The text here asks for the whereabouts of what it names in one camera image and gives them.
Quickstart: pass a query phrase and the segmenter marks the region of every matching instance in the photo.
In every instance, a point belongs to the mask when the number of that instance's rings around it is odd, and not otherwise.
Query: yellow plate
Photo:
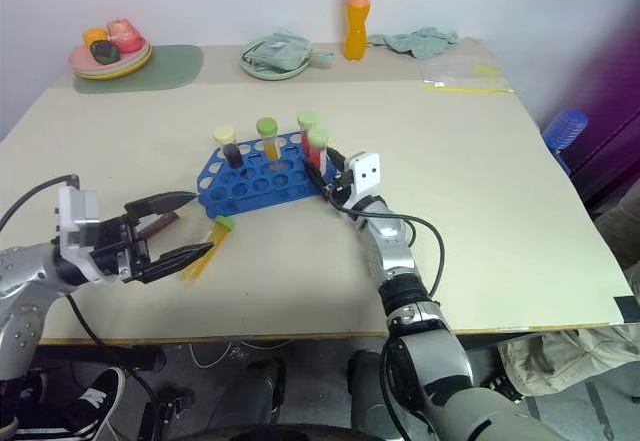
[[[85,78],[85,79],[113,79],[113,78],[119,78],[120,76],[124,76],[125,74],[129,74],[132,73],[133,71],[135,71],[136,69],[141,68],[142,66],[144,66],[147,61],[149,61],[149,58],[151,57],[151,45],[149,45],[149,52],[145,55],[144,58],[142,58],[140,61],[138,61],[136,64],[132,64],[131,66],[123,69],[122,71],[116,71],[115,73],[109,73],[109,74],[98,74],[98,75],[94,75],[94,76],[90,76],[88,74],[81,74],[78,73],[77,71],[75,72],[76,76],[80,76],[81,78]]]

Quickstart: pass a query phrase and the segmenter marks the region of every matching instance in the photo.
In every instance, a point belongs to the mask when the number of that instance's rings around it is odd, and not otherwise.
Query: beige table surface
[[[0,209],[75,172],[82,188],[98,191],[107,219],[128,201],[193,189],[216,125],[232,124],[247,140],[257,137],[260,117],[275,117],[288,132],[297,111],[315,109],[340,151],[380,153],[380,194],[392,209],[442,232],[447,260],[436,298],[456,332],[622,322],[613,298],[630,293],[625,279],[515,94],[425,90],[419,63],[382,49],[360,63],[338,54],[330,70],[265,83],[237,67],[238,52],[206,48],[198,79],[169,91],[83,95],[63,76],[0,143]],[[51,239],[55,199],[53,189],[25,205],[0,246]],[[211,222],[202,207],[182,214],[150,241],[152,254],[204,238]],[[148,286],[82,287],[74,296],[89,324],[105,339],[131,343],[384,333],[355,231],[319,197],[234,220],[195,286],[171,276]],[[418,231],[413,252],[430,285],[437,245]],[[66,301],[56,301],[42,342],[84,338]]]

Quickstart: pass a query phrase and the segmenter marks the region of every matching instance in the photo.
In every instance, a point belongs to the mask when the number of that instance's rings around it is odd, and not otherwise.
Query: blue test tube rack
[[[198,200],[211,219],[231,216],[320,194],[304,167],[301,133],[278,135],[280,159],[264,154],[262,140],[238,143],[243,165],[233,169],[217,148],[197,179]],[[326,179],[336,170],[327,160]]]

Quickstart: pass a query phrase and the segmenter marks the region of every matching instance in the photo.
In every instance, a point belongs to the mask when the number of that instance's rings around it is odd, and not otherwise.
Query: orange liquid
[[[344,39],[344,57],[359,60],[367,50],[367,29],[365,21],[371,5],[369,0],[347,0],[345,17],[347,19],[347,35]]]

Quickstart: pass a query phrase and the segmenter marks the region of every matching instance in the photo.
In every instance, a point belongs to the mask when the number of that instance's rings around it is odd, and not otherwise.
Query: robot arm
[[[151,261],[146,240],[136,230],[140,218],[173,211],[195,196],[188,192],[151,196],[126,204],[124,215],[100,222],[96,193],[65,186],[58,198],[59,236],[0,252],[0,439],[11,436],[17,426],[22,377],[56,299],[89,282],[149,283],[183,269],[211,248],[211,243],[184,246]]]
[[[329,156],[341,171],[334,185],[327,185],[312,165],[307,171],[334,207],[347,208],[342,211],[354,221],[366,249],[389,329],[381,362],[398,403],[426,419],[443,441],[564,439],[500,394],[473,386],[466,353],[422,284],[406,224],[371,217],[393,216],[375,195],[379,156],[359,153],[345,160],[334,150]]]

